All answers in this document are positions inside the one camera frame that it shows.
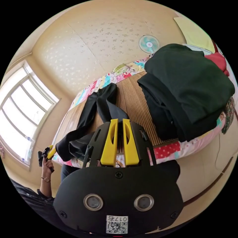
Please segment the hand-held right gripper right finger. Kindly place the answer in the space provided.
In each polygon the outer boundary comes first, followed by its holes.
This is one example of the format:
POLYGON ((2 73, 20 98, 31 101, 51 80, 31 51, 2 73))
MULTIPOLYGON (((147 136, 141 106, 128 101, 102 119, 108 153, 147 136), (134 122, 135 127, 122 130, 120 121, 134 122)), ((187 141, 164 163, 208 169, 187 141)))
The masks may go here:
POLYGON ((129 119, 123 119, 123 146, 125 166, 134 166, 139 163, 139 156, 132 132, 132 127, 129 119))

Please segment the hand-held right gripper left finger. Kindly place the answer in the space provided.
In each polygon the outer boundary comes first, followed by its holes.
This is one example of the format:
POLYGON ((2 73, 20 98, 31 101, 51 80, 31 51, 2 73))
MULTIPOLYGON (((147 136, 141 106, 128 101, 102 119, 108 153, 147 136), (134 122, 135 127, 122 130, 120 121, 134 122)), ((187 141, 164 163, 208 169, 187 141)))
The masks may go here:
POLYGON ((118 119, 112 119, 109 125, 100 163, 103 166, 115 166, 118 145, 118 119))

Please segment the person's left hand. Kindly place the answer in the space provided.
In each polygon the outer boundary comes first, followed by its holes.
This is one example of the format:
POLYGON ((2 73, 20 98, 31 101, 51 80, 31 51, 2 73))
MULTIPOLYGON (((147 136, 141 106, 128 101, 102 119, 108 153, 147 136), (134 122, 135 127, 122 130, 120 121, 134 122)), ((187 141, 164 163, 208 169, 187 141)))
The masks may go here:
POLYGON ((51 169, 54 170, 53 162, 51 160, 46 160, 45 158, 43 158, 43 161, 42 161, 42 177, 51 179, 51 174, 52 174, 51 169))

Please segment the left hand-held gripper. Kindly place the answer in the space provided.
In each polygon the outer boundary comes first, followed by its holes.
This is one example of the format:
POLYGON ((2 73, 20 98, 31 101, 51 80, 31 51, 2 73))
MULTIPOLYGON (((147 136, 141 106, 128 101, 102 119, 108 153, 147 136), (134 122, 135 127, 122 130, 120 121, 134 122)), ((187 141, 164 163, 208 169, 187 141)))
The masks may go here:
POLYGON ((53 149, 53 145, 48 146, 42 153, 42 159, 51 160, 56 153, 56 149, 53 149))

